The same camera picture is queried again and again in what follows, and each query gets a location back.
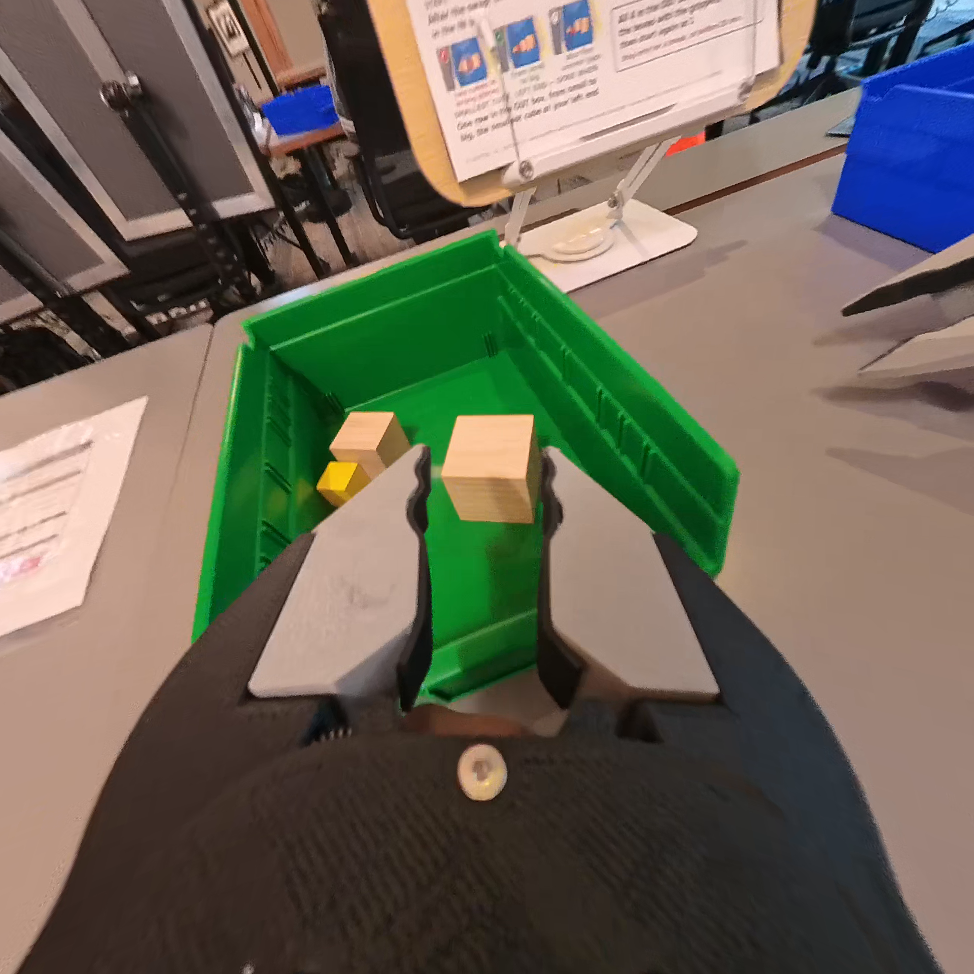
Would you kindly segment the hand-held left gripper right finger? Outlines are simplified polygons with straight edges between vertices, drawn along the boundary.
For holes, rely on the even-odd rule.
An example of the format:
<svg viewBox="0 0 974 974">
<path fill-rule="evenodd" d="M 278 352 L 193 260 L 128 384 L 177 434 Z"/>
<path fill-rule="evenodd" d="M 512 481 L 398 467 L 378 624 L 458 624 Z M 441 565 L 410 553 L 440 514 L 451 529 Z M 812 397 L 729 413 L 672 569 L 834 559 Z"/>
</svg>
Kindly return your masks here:
<svg viewBox="0 0 974 974">
<path fill-rule="evenodd" d="M 717 702 L 651 527 L 555 447 L 542 451 L 540 498 L 537 669 L 557 706 Z"/>
</svg>

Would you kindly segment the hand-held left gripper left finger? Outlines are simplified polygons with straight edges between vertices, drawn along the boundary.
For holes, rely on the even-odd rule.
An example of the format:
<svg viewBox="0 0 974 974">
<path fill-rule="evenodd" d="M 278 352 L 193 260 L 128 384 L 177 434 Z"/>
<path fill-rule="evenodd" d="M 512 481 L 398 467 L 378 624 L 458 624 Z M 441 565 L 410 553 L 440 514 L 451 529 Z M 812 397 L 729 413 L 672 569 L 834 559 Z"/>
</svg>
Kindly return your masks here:
<svg viewBox="0 0 974 974">
<path fill-rule="evenodd" d="M 418 444 L 314 529 L 250 677 L 254 697 L 413 709 L 432 663 L 431 488 L 431 450 Z"/>
</svg>

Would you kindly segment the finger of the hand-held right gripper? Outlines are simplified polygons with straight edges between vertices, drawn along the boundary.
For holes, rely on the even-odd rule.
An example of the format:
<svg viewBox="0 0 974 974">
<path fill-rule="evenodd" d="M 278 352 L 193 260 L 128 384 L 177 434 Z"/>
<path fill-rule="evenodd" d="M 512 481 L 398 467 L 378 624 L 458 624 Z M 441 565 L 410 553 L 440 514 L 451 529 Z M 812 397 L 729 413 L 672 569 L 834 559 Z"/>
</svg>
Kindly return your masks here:
<svg viewBox="0 0 974 974">
<path fill-rule="evenodd" d="M 973 321 L 962 320 L 921 333 L 861 367 L 858 376 L 873 386 L 972 380 Z"/>
<path fill-rule="evenodd" d="M 844 317 L 878 310 L 919 296 L 946 294 L 973 284 L 973 237 L 968 236 L 849 302 Z"/>
</svg>

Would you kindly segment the small yellow cube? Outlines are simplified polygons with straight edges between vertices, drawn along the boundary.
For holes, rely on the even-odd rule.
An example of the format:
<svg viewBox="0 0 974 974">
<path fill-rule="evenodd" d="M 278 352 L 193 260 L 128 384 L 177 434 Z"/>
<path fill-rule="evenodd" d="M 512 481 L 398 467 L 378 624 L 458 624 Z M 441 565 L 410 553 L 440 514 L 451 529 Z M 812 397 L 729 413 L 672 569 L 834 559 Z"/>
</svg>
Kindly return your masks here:
<svg viewBox="0 0 974 974">
<path fill-rule="evenodd" d="M 332 461 L 323 470 L 317 491 L 333 507 L 346 505 L 371 483 L 372 478 L 358 463 Z"/>
</svg>

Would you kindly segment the blue plastic bin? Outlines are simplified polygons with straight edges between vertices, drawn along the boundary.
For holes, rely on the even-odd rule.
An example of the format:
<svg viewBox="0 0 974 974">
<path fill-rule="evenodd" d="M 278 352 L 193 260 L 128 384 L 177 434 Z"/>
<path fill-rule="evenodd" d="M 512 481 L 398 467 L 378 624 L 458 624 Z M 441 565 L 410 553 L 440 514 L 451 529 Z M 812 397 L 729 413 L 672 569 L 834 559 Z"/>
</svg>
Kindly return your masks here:
<svg viewBox="0 0 974 974">
<path fill-rule="evenodd" d="M 937 253 L 973 232 L 973 45 L 865 81 L 832 213 Z"/>
<path fill-rule="evenodd" d="M 331 88 L 317 84 L 286 91 L 265 102 L 260 111 L 280 137 L 300 135 L 339 125 Z"/>
</svg>

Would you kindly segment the medium wooden cube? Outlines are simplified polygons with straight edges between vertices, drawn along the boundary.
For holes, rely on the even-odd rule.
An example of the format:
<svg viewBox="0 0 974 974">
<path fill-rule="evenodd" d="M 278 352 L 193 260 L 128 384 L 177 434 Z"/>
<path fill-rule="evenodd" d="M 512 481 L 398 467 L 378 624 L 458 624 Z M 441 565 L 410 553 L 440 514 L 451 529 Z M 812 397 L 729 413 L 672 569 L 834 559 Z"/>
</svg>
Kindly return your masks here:
<svg viewBox="0 0 974 974">
<path fill-rule="evenodd" d="M 375 480 L 411 449 L 392 411 L 349 412 L 330 445 L 336 462 L 358 465 L 369 480 Z"/>
</svg>

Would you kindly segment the large wooden cube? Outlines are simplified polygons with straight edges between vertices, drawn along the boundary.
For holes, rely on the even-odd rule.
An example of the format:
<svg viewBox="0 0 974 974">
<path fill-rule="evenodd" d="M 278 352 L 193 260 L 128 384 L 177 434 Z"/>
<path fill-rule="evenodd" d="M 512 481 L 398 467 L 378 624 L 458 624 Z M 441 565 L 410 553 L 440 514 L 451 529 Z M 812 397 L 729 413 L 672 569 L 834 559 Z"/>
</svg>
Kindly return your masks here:
<svg viewBox="0 0 974 974">
<path fill-rule="evenodd" d="M 461 415 L 441 479 L 461 521 L 528 525 L 536 517 L 541 468 L 534 415 Z"/>
</svg>

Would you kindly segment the green plastic bin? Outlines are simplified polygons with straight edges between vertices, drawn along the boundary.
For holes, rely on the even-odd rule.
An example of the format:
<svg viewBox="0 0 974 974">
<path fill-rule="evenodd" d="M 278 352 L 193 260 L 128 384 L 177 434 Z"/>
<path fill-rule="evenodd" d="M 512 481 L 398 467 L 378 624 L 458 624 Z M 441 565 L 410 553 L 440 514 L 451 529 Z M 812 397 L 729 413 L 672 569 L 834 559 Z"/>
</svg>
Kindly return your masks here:
<svg viewBox="0 0 974 974">
<path fill-rule="evenodd" d="M 214 485 L 196 636 L 240 649 L 242 693 L 314 539 L 316 487 L 353 411 L 392 411 L 432 455 L 432 663 L 451 702 L 533 668 L 542 501 L 528 525 L 464 522 L 441 479 L 461 415 L 532 414 L 561 450 L 710 577 L 739 472 L 663 385 L 494 233 L 246 321 Z"/>
</svg>

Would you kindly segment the grey desk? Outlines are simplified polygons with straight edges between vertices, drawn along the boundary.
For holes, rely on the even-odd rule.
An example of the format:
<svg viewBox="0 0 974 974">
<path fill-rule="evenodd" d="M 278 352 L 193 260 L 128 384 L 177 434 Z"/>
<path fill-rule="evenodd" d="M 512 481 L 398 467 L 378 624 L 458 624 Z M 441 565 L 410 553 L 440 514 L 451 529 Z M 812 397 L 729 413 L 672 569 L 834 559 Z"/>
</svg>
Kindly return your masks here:
<svg viewBox="0 0 974 974">
<path fill-rule="evenodd" d="M 575 293 L 737 460 L 724 591 L 832 724 L 905 900 L 972 972 L 972 399 L 863 389 L 943 322 L 845 319 L 922 256 L 831 213 L 847 91 L 664 162 L 652 203 L 697 241 Z M 145 704 L 190 643 L 237 320 L 2 397 L 2 449 L 148 404 L 87 599 L 2 639 L 2 972 L 16 972 Z"/>
</svg>

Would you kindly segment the wooden document stand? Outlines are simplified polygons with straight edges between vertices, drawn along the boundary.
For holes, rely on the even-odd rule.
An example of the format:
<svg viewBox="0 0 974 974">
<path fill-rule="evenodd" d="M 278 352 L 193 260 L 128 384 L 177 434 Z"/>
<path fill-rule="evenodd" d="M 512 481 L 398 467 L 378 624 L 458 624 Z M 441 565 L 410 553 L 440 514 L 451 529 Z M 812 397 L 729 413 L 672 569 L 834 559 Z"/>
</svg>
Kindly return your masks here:
<svg viewBox="0 0 974 974">
<path fill-rule="evenodd" d="M 724 108 L 700 105 L 607 129 L 554 155 L 458 181 L 432 100 L 406 1 L 368 2 L 411 149 L 446 199 L 471 208 L 510 199 L 502 244 L 570 293 L 693 243 L 697 230 L 637 200 L 667 149 L 706 125 L 761 106 L 791 76 L 810 39 L 816 2 L 777 2 L 780 63 Z"/>
</svg>

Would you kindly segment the white paper sheet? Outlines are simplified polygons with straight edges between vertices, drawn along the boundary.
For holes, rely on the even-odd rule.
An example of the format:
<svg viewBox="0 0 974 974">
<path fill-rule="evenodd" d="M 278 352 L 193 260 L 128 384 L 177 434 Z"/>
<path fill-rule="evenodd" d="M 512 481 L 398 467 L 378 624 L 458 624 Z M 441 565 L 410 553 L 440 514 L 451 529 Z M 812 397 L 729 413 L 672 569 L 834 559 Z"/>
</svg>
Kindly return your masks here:
<svg viewBox="0 0 974 974">
<path fill-rule="evenodd" d="M 132 399 L 2 451 L 2 637 L 85 601 L 148 402 Z"/>
</svg>

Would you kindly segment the printed instruction sheet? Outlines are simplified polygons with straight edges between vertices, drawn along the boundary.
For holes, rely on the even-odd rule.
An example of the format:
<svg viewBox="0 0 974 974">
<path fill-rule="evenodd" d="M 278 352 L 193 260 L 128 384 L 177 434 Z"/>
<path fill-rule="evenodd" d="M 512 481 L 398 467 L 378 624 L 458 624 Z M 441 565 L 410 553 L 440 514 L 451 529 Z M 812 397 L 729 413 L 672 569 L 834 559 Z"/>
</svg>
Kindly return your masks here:
<svg viewBox="0 0 974 974">
<path fill-rule="evenodd" d="M 406 6 L 460 182 L 651 116 L 731 106 L 780 63 L 777 2 Z"/>
</svg>

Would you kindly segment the grey framed panel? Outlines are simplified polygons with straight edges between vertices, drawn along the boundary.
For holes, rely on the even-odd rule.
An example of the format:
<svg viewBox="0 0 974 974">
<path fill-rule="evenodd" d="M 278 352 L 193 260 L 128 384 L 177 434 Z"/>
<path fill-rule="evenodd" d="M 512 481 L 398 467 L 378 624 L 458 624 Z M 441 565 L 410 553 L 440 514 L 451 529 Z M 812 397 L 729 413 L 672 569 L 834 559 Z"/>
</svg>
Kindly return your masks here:
<svg viewBox="0 0 974 974">
<path fill-rule="evenodd" d="M 191 224 L 148 137 L 216 219 L 274 206 L 209 41 L 195 2 L 1 3 L 2 81 L 122 239 Z"/>
<path fill-rule="evenodd" d="M 121 259 L 5 133 L 1 225 L 7 238 L 70 292 L 84 294 L 128 274 Z"/>
</svg>

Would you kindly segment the black office chair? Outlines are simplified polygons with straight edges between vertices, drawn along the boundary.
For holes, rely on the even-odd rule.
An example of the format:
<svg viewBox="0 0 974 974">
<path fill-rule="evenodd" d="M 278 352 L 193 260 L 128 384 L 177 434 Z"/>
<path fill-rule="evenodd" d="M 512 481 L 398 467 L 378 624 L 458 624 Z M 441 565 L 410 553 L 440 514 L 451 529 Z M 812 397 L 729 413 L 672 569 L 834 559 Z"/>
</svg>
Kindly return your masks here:
<svg viewBox="0 0 974 974">
<path fill-rule="evenodd" d="M 411 149 L 379 38 L 364 1 L 319 2 L 336 109 L 357 146 L 352 163 L 373 218 L 394 237 L 420 244 L 488 218 L 441 196 Z"/>
</svg>

